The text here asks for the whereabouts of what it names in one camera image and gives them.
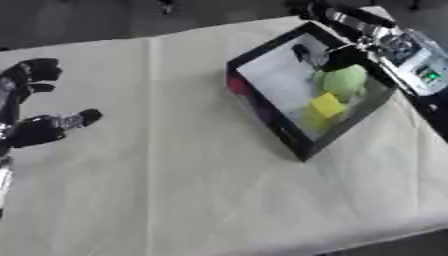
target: table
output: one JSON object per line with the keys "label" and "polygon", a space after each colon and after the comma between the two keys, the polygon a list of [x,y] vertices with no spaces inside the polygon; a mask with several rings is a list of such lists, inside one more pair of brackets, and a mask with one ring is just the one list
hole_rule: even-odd
{"label": "table", "polygon": [[62,62],[26,115],[105,118],[15,152],[0,254],[311,255],[446,228],[448,147],[401,94],[300,163],[228,93],[227,60],[299,24],[1,53]]}

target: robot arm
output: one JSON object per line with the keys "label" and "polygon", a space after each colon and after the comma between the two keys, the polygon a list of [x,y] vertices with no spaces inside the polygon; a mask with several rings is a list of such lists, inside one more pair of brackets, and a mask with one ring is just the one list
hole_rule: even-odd
{"label": "robot arm", "polygon": [[89,126],[102,117],[87,109],[68,117],[40,115],[20,120],[20,105],[32,94],[51,92],[62,73],[56,59],[22,61],[0,74],[0,218],[12,177],[11,148],[22,148],[63,139],[68,130]]}

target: green ball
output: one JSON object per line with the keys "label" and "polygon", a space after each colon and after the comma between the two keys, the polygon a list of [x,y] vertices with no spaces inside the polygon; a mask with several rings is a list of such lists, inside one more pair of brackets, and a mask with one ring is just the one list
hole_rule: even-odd
{"label": "green ball", "polygon": [[318,71],[314,78],[325,92],[333,94],[341,102],[348,102],[353,96],[364,94],[367,71],[360,65],[353,65],[328,73]]}

